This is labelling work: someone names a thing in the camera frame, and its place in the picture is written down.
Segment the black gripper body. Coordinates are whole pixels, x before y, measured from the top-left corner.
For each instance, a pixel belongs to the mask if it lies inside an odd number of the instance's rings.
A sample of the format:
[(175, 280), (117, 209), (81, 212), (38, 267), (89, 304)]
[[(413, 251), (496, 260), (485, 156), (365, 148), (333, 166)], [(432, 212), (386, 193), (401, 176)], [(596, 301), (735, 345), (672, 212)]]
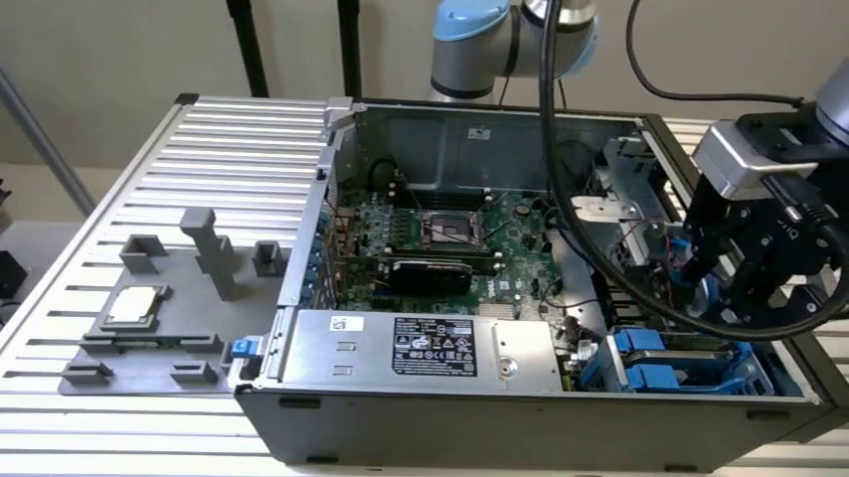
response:
[(803, 262), (783, 266), (783, 271), (814, 275), (824, 267), (838, 270), (840, 258), (818, 227), (839, 226), (840, 222), (818, 187), (800, 176), (768, 176), (760, 183), (765, 186), (765, 198), (733, 201), (721, 196), (709, 178), (703, 176), (687, 222), (735, 225), (731, 252), (739, 251), (743, 259), (761, 243), (773, 243), (781, 252), (794, 250), (807, 254)]

